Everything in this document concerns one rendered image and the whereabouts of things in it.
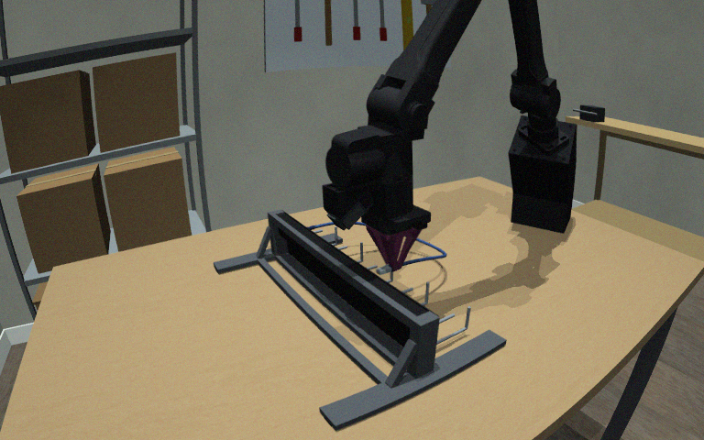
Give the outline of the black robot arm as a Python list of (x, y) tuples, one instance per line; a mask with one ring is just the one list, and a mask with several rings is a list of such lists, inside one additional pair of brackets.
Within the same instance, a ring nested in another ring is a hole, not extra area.
[[(519, 135), (551, 156), (569, 136), (558, 129), (561, 96), (545, 67), (537, 0), (508, 1), (518, 62), (510, 100), (528, 113), (528, 130), (525, 123)], [(413, 174), (413, 140), (424, 139), (443, 70), (480, 2), (436, 0), (368, 95), (368, 125), (333, 137), (325, 159), (332, 183), (323, 185), (323, 200), (337, 227), (349, 230), (367, 211), (387, 220), (407, 215), (407, 181), (398, 176)]]

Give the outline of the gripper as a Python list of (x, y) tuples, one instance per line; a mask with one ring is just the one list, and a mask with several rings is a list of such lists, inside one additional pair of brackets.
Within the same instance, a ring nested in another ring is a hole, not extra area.
[[(431, 222), (431, 212), (413, 205), (413, 175), (401, 176), (399, 181), (407, 181), (407, 215), (387, 220), (370, 211), (366, 211), (361, 216), (361, 222), (366, 224), (366, 229), (386, 265), (390, 264), (393, 271), (402, 268), (416, 238), (422, 229), (427, 228), (427, 223)], [(403, 237), (405, 236), (401, 250)]]

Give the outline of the blue patch cord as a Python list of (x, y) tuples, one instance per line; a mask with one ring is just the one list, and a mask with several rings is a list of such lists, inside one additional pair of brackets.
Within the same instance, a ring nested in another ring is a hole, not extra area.
[[(325, 224), (320, 224), (320, 225), (312, 225), (312, 226), (309, 226), (309, 227), (310, 227), (310, 230), (313, 230), (313, 229), (316, 229), (316, 228), (319, 228), (319, 227), (331, 226), (331, 225), (334, 225), (334, 223), (333, 223), (333, 222), (330, 222), (330, 223), (325, 223)], [(355, 225), (365, 226), (366, 224), (361, 223), (361, 222), (356, 222)], [(418, 259), (413, 259), (413, 260), (405, 261), (405, 262), (403, 263), (403, 266), (409, 265), (409, 264), (413, 264), (413, 263), (416, 263), (416, 262), (421, 262), (421, 261), (426, 261), (426, 260), (431, 260), (431, 259), (442, 259), (442, 258), (445, 258), (445, 257), (446, 257), (446, 253), (445, 253), (444, 250), (442, 250), (441, 248), (436, 247), (436, 246), (434, 246), (434, 245), (432, 245), (432, 244), (430, 244), (430, 243), (428, 243), (428, 242), (425, 242), (425, 241), (423, 241), (422, 239), (419, 239), (419, 238), (417, 238), (416, 241), (421, 242), (421, 243), (423, 243), (423, 244), (425, 244), (425, 245), (427, 245), (427, 246), (429, 246), (429, 247), (431, 247), (431, 248), (434, 248), (434, 249), (438, 250), (438, 251), (441, 252), (443, 255), (440, 255), (440, 256), (432, 256), (432, 257), (427, 257), (427, 258), (418, 258)]]

